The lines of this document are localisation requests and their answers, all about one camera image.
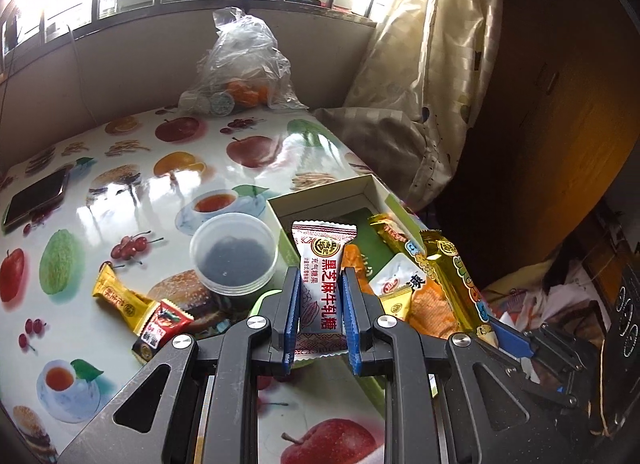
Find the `small gold candy packet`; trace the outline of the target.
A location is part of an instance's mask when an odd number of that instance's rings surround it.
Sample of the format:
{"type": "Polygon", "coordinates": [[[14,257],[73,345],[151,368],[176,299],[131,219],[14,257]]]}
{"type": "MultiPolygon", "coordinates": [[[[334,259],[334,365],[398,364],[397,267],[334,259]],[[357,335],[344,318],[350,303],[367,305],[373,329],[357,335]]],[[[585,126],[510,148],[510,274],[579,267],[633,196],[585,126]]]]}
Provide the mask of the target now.
{"type": "Polygon", "coordinates": [[[380,300],[384,312],[405,321],[410,312],[412,294],[413,290],[410,287],[403,287],[393,293],[382,295],[380,300]]]}

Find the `green white gift box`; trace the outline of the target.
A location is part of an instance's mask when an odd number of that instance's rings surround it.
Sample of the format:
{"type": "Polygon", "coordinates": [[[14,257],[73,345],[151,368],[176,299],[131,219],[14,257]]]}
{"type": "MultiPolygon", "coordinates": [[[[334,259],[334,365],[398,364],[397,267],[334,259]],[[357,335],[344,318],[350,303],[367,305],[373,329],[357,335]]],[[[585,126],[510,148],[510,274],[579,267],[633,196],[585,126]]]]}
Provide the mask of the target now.
{"type": "MultiPolygon", "coordinates": [[[[388,213],[401,227],[411,222],[398,199],[378,179],[362,176],[271,198],[265,218],[277,233],[283,259],[299,269],[291,233],[295,221],[356,225],[353,242],[373,233],[368,219],[376,213],[388,213]]],[[[360,334],[361,372],[357,377],[370,401],[382,408],[395,403],[410,406],[419,398],[431,398],[432,371],[425,364],[422,334],[408,322],[387,315],[378,297],[352,288],[352,299],[360,334]]]]}

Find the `clear lidded dark jar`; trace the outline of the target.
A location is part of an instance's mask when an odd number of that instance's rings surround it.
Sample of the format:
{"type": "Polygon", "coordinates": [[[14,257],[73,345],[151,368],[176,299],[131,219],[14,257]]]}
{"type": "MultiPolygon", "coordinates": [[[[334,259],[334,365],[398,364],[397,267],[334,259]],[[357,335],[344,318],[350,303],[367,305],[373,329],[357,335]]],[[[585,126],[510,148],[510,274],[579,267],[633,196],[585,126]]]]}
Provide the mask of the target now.
{"type": "Polygon", "coordinates": [[[253,308],[276,272],[279,248],[271,229],[246,213],[225,213],[198,227],[190,259],[198,280],[226,312],[253,308]]]}

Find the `beige patterned curtain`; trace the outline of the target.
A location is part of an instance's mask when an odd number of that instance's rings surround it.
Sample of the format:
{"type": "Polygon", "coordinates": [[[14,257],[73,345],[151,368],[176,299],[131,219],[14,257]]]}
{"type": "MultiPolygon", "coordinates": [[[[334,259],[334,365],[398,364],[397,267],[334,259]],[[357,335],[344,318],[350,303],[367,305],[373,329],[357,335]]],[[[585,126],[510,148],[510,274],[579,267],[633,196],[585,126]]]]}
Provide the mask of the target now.
{"type": "Polygon", "coordinates": [[[314,113],[413,210],[456,173],[501,17],[502,0],[393,0],[343,105],[314,113]]]}

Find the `white red nougat candy bar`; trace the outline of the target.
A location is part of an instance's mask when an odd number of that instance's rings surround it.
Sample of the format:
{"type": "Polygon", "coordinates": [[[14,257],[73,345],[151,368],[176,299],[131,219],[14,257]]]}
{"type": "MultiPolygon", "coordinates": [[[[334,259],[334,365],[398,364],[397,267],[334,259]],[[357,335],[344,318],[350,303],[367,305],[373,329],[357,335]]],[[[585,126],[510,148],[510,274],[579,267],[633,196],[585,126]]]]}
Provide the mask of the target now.
{"type": "Polygon", "coordinates": [[[342,354],[346,350],[338,279],[345,246],[357,236],[353,224],[295,221],[292,238],[302,277],[295,359],[342,354]]]}

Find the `black red candy packet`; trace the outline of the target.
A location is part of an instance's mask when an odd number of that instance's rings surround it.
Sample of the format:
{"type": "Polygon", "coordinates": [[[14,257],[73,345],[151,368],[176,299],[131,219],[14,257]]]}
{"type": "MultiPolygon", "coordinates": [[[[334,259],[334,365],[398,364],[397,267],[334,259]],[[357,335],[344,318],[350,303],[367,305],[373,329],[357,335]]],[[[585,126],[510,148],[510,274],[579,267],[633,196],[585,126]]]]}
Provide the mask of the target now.
{"type": "Polygon", "coordinates": [[[172,301],[162,299],[134,330],[137,339],[132,345],[132,353],[142,364],[151,361],[169,340],[182,334],[193,321],[192,314],[172,301]]]}

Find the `gold rice snack bar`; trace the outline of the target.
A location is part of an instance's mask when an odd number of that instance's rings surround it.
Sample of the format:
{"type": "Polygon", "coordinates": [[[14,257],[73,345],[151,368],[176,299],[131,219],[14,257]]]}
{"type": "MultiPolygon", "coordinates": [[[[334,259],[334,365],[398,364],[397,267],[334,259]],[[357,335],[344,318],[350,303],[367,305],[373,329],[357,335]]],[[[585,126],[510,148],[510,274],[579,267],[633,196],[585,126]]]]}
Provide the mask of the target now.
{"type": "Polygon", "coordinates": [[[457,247],[436,230],[422,230],[420,236],[425,246],[426,259],[435,270],[436,280],[462,331],[497,348],[498,338],[489,322],[492,312],[465,268],[457,247]]]}

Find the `colourful bedding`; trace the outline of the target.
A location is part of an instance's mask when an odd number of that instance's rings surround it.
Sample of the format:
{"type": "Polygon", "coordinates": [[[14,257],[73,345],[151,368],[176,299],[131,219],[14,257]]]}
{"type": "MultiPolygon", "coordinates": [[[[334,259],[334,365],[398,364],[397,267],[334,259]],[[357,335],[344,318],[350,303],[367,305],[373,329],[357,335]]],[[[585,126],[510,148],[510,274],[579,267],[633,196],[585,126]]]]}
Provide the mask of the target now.
{"type": "Polygon", "coordinates": [[[596,301],[607,331],[611,326],[608,310],[582,264],[571,261],[564,281],[545,291],[542,283],[551,265],[551,260],[529,265],[489,284],[483,296],[495,316],[518,331],[525,331],[596,301]]]}

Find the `yellow candy packet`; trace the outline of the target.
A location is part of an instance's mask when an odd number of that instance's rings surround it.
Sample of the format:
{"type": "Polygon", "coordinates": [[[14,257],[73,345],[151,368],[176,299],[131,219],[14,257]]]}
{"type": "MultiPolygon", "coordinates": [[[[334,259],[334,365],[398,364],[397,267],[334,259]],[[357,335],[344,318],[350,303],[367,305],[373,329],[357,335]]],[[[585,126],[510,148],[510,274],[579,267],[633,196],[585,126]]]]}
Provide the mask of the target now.
{"type": "Polygon", "coordinates": [[[152,313],[160,306],[158,301],[122,284],[108,263],[101,265],[91,295],[115,308],[136,335],[141,334],[152,313]]]}

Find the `yellow orange snack bar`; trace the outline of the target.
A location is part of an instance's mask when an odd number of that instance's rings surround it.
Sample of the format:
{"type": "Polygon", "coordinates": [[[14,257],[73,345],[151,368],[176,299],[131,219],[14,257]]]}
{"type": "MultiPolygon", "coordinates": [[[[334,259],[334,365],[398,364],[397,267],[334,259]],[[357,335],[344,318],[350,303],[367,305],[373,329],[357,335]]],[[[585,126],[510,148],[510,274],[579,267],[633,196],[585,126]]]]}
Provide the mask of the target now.
{"type": "Polygon", "coordinates": [[[368,224],[393,253],[407,255],[420,269],[428,271],[428,261],[423,250],[390,215],[373,215],[368,219],[368,224]]]}

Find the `white pink candy packet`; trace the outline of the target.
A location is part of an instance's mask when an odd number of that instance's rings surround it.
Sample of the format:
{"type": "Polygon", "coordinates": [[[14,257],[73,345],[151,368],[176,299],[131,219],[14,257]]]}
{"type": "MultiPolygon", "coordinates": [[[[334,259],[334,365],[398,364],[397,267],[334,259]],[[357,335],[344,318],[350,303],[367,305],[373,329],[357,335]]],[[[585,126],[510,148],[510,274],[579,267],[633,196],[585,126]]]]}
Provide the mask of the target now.
{"type": "Polygon", "coordinates": [[[426,274],[409,257],[398,253],[376,273],[369,285],[375,295],[384,296],[403,287],[416,291],[426,283],[426,274]]]}

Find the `black smartphone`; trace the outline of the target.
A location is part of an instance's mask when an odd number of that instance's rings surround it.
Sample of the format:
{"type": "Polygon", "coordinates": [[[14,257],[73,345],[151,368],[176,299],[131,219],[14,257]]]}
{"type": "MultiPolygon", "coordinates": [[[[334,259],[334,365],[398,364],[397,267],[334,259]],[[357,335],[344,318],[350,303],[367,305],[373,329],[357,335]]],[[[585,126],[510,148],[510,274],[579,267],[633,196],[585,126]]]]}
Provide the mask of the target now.
{"type": "Polygon", "coordinates": [[[64,199],[70,169],[63,167],[16,193],[3,216],[3,232],[14,230],[29,217],[58,205],[64,199]]]}

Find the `clear plastic bag with snacks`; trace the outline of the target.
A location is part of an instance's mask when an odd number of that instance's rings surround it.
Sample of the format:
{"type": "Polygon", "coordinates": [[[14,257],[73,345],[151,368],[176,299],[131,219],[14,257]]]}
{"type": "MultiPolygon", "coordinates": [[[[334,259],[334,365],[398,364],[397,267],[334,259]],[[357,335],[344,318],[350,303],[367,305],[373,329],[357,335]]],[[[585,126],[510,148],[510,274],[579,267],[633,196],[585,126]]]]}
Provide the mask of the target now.
{"type": "Polygon", "coordinates": [[[198,75],[182,92],[178,109],[192,115],[227,117],[267,107],[304,109],[291,80],[291,63],[264,20],[236,6],[213,12],[216,40],[198,62],[198,75]]]}

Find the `orange konjac snack pouch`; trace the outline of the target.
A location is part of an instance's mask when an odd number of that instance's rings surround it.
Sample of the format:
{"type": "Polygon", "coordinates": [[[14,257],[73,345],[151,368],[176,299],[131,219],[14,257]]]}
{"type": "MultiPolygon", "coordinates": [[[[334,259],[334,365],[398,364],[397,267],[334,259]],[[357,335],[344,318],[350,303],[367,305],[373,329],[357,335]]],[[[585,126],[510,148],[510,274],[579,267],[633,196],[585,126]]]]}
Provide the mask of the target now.
{"type": "Polygon", "coordinates": [[[386,314],[408,322],[419,333],[447,339],[460,331],[442,288],[406,255],[393,255],[369,280],[363,254],[349,243],[342,268],[354,269],[360,291],[378,297],[386,314]]]}

